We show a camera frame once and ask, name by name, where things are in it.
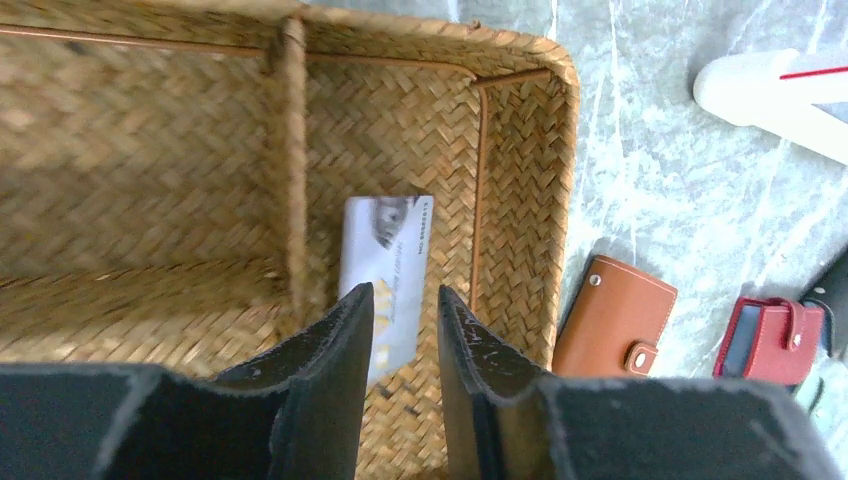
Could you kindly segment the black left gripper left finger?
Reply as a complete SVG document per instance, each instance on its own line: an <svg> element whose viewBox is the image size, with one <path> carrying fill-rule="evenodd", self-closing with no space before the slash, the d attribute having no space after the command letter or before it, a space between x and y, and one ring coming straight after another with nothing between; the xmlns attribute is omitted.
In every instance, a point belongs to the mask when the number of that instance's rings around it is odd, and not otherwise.
<svg viewBox="0 0 848 480"><path fill-rule="evenodd" d="M5 479L350 479L374 289L211 379L133 363L1 368Z"/></svg>

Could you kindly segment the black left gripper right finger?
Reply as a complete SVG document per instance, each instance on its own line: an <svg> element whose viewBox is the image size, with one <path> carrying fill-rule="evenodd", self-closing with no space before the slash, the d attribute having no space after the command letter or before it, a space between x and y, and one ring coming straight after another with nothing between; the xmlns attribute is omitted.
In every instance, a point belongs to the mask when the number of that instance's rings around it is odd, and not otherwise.
<svg viewBox="0 0 848 480"><path fill-rule="evenodd" d="M786 390L745 380L570 379L438 291L453 479L837 479Z"/></svg>

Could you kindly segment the white credit card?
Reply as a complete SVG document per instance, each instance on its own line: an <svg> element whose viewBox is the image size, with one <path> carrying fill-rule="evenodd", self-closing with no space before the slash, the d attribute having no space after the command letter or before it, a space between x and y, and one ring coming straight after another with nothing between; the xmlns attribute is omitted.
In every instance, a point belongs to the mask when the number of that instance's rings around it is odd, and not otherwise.
<svg viewBox="0 0 848 480"><path fill-rule="evenodd" d="M339 295L366 282L374 290L368 384L415 357L433 210L431 195L357 196L345 203Z"/></svg>

